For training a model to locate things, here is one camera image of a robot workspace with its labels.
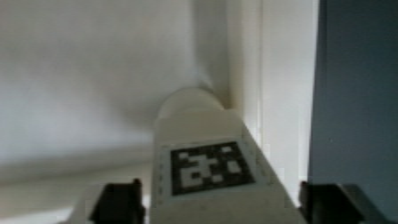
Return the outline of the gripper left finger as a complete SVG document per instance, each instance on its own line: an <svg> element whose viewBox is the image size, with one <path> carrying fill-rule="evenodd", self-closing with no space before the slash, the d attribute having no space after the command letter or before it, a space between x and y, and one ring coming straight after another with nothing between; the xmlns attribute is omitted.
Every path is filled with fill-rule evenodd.
<svg viewBox="0 0 398 224"><path fill-rule="evenodd" d="M142 182L105 185L89 220L94 224L144 224Z"/></svg>

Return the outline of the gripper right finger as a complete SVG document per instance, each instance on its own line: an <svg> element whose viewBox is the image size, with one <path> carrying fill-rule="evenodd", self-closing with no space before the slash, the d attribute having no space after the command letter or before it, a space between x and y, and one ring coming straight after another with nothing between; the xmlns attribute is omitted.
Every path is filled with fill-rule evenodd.
<svg viewBox="0 0 398 224"><path fill-rule="evenodd" d="M300 182L298 211L307 224L389 224L355 184Z"/></svg>

